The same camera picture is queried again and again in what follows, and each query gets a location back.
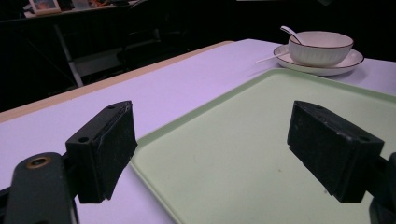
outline plate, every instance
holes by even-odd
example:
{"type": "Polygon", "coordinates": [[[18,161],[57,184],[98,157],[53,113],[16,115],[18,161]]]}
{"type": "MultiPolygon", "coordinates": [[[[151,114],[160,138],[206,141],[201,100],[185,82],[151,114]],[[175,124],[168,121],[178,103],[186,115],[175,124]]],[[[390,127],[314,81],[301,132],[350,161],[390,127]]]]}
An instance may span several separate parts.
{"type": "MultiPolygon", "coordinates": [[[[280,54],[288,50],[288,45],[279,46],[274,49],[274,55],[280,54]]],[[[345,72],[352,71],[355,67],[362,63],[364,60],[363,55],[358,51],[352,49],[346,58],[339,64],[331,67],[313,67],[308,65],[302,65],[293,61],[290,55],[287,53],[285,55],[276,58],[277,62],[282,66],[295,71],[305,72],[321,77],[328,77],[343,74],[345,72]]]]}

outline plastic tray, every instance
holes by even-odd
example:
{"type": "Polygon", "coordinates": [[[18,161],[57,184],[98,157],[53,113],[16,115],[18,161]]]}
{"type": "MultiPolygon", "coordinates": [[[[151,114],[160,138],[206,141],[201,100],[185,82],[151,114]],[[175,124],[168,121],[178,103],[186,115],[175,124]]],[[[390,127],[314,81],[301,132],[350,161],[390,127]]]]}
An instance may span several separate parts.
{"type": "Polygon", "coordinates": [[[396,97],[271,70],[138,140],[131,164],[177,223],[370,223],[289,150],[295,100],[322,105],[396,150],[396,97]]]}

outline bowl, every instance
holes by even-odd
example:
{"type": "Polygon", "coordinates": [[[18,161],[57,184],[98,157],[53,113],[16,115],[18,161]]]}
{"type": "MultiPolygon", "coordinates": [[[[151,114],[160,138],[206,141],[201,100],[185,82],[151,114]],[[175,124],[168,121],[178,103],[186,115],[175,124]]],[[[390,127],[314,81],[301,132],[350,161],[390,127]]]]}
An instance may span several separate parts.
{"type": "Polygon", "coordinates": [[[352,38],[333,32],[306,31],[297,33],[306,45],[294,36],[289,38],[289,54],[296,63],[315,67],[329,67],[343,61],[354,44],[352,38]]]}

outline black chair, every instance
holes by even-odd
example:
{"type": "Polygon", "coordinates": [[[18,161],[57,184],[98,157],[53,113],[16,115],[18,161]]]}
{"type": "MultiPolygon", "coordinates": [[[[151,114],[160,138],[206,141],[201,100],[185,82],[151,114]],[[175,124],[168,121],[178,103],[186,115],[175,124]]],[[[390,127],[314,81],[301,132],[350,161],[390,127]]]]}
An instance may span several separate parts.
{"type": "Polygon", "coordinates": [[[183,42],[186,20],[176,20],[177,5],[163,0],[140,0],[126,12],[118,59],[125,71],[135,70],[189,51],[183,42]]]}

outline table edge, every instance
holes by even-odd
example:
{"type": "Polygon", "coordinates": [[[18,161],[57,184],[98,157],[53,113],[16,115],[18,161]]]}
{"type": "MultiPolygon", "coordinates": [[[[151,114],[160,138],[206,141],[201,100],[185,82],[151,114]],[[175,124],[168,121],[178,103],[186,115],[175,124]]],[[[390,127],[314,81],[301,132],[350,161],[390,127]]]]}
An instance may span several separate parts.
{"type": "Polygon", "coordinates": [[[65,102],[65,101],[75,99],[79,96],[91,93],[93,91],[99,91],[106,87],[121,83],[121,82],[129,80],[129,79],[132,79],[134,77],[139,77],[146,73],[161,69],[161,68],[168,66],[170,64],[180,62],[180,61],[190,58],[194,55],[205,52],[207,50],[214,49],[214,48],[217,48],[217,47],[220,47],[220,46],[223,46],[226,44],[230,44],[233,42],[234,41],[232,41],[232,40],[222,41],[222,42],[219,42],[214,45],[210,45],[210,46],[207,46],[207,47],[204,47],[201,49],[197,49],[197,50],[176,56],[171,59],[167,59],[167,60],[164,60],[164,61],[161,61],[158,63],[154,63],[151,65],[136,69],[134,71],[130,71],[130,72],[127,72],[127,73],[124,73],[124,74],[121,74],[121,75],[118,75],[115,77],[110,77],[110,78],[92,83],[87,86],[83,86],[83,87],[80,87],[80,88],[77,88],[77,89],[74,89],[71,91],[63,92],[58,95],[54,95],[54,96],[51,96],[51,97],[48,97],[48,98],[45,98],[45,99],[42,99],[39,101],[32,102],[27,105],[22,105],[22,106],[13,108],[13,109],[9,109],[7,111],[0,113],[0,123],[10,120],[10,119],[18,118],[20,116],[23,116],[23,115],[26,115],[29,113],[33,113],[37,110],[44,109],[44,108],[52,106],[52,105],[57,105],[62,102],[65,102]]]}

